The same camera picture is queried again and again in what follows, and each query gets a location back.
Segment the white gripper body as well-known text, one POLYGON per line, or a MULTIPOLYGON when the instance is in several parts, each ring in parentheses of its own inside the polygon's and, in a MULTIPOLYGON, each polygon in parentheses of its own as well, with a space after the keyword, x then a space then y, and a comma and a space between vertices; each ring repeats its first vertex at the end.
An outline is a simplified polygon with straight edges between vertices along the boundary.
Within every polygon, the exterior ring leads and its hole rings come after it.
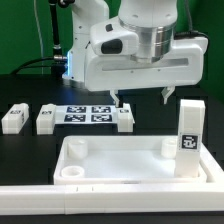
POLYGON ((129 90, 195 85, 201 78, 208 40, 179 39, 155 63, 140 63, 129 56, 98 56, 91 47, 85 59, 84 83, 89 91, 129 90))

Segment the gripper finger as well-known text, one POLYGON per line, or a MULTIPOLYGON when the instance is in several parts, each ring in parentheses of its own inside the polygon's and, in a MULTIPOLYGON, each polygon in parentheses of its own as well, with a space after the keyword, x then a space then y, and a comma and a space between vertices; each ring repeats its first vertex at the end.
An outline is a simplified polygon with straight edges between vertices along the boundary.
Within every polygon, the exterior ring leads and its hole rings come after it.
POLYGON ((170 86, 170 87, 165 87, 161 94, 163 96, 163 102, 167 103, 168 102, 168 98, 172 95, 172 93, 175 91, 175 87, 174 86, 170 86))
POLYGON ((118 95, 118 90, 110 90, 110 96, 112 97, 115 106, 117 108, 120 108, 122 107, 122 102, 117 95, 118 95))

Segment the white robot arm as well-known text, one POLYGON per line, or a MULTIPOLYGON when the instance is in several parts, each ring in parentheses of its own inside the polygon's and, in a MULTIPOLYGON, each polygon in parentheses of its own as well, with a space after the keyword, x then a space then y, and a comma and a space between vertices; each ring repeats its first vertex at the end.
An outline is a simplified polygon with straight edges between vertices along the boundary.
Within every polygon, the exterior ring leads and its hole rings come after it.
POLYGON ((121 107, 120 90, 161 87, 168 98, 177 86, 202 78, 208 39, 174 34, 177 0, 121 0, 113 18, 104 0, 75 0, 72 20, 68 85, 108 91, 121 107))

